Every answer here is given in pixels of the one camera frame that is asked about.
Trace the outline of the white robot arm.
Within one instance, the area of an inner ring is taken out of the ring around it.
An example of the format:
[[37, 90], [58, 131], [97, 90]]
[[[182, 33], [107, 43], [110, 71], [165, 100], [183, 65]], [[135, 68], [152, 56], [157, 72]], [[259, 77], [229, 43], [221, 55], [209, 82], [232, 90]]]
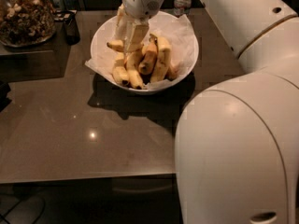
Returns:
[[245, 74], [197, 94], [175, 138], [184, 224], [295, 224], [298, 15], [281, 0], [200, 0]]

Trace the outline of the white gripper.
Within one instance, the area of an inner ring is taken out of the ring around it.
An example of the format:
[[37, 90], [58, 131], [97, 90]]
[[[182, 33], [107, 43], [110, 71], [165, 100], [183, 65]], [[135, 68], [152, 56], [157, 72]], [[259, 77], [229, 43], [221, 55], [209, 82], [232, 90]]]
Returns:
[[115, 38], [123, 40], [124, 52], [129, 53], [142, 47], [150, 26], [146, 20], [154, 17], [160, 10], [164, 0], [122, 0], [117, 11]]

